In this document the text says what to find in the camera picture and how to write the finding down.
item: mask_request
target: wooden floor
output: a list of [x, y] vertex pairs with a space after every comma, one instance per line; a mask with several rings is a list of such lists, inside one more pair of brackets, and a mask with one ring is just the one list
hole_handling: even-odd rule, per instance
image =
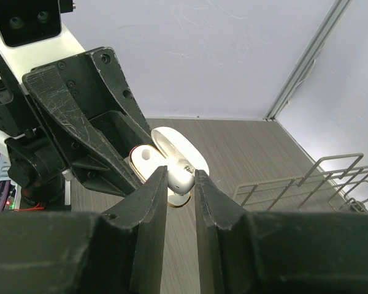
[[[303, 175], [312, 166], [276, 122], [151, 119], [150, 126], [173, 127], [186, 136], [205, 157], [211, 179], [229, 196], [238, 184]], [[331, 209], [326, 197], [317, 199], [314, 208]], [[72, 186], [75, 211], [102, 212], [119, 201]], [[168, 207], [161, 293], [200, 293], [195, 228], [193, 200], [180, 209]]]

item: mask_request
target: white backdrop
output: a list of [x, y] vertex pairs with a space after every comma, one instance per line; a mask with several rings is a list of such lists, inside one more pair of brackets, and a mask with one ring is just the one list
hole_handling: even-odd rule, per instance
[[[360, 165], [368, 165], [368, 0], [350, 4], [278, 120], [315, 160], [364, 153]], [[341, 161], [322, 165], [326, 170], [346, 166]], [[368, 196], [368, 185], [355, 196]]]
[[333, 0], [78, 0], [65, 24], [116, 50], [147, 116], [264, 117]]

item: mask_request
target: white earbud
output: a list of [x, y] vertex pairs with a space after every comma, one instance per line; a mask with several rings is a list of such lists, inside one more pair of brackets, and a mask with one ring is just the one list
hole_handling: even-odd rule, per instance
[[187, 194], [195, 184], [194, 168], [187, 160], [167, 158], [167, 186], [179, 195]]

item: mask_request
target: dish rack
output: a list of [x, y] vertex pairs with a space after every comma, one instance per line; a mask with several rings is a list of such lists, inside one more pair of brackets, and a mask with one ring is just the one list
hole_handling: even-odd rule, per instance
[[[232, 199], [250, 211], [368, 213], [368, 165], [357, 166], [363, 157], [362, 153], [322, 157], [301, 176], [240, 184]], [[340, 170], [320, 169], [322, 162], [336, 159], [353, 162]]]

